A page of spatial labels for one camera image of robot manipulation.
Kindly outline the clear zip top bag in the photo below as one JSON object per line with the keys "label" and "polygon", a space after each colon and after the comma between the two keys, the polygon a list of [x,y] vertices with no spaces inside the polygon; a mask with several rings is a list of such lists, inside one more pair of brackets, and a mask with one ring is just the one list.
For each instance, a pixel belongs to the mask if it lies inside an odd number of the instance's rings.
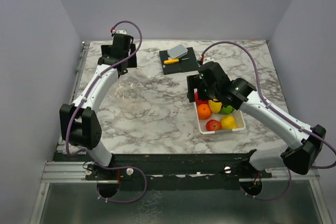
{"label": "clear zip top bag", "polygon": [[121,76],[109,89],[107,96],[124,103],[135,102],[143,98],[148,81],[146,76]]}

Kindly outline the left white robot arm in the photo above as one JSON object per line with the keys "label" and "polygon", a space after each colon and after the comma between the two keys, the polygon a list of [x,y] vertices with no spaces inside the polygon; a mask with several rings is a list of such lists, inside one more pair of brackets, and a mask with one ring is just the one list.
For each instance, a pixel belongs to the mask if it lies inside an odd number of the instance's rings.
{"label": "left white robot arm", "polygon": [[66,153],[88,153],[99,164],[98,173],[104,179],[115,175],[116,166],[111,163],[113,154],[101,141],[102,128],[97,113],[110,87],[128,72],[128,67],[137,67],[133,40],[124,30],[113,33],[112,44],[102,46],[102,56],[85,89],[71,104],[63,104],[59,110]]}

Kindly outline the yellow toy mango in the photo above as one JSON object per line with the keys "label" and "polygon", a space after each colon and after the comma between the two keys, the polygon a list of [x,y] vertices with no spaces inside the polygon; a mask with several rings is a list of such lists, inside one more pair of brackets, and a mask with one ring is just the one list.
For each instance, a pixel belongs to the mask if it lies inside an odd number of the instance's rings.
{"label": "yellow toy mango", "polygon": [[217,99],[211,99],[208,101],[208,106],[213,113],[219,113],[222,109],[222,103]]}

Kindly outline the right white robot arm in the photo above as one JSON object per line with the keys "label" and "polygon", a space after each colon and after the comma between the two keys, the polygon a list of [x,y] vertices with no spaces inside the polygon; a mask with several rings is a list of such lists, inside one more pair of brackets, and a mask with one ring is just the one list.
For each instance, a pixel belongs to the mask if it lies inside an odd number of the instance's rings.
{"label": "right white robot arm", "polygon": [[217,99],[252,116],[285,142],[281,148],[252,151],[249,160],[241,164],[246,177],[277,167],[305,175],[322,150],[326,135],[323,126],[310,126],[295,119],[272,105],[255,86],[242,78],[230,80],[217,62],[207,62],[199,67],[198,74],[187,76],[187,88],[190,102],[195,101],[195,92],[201,100]]}

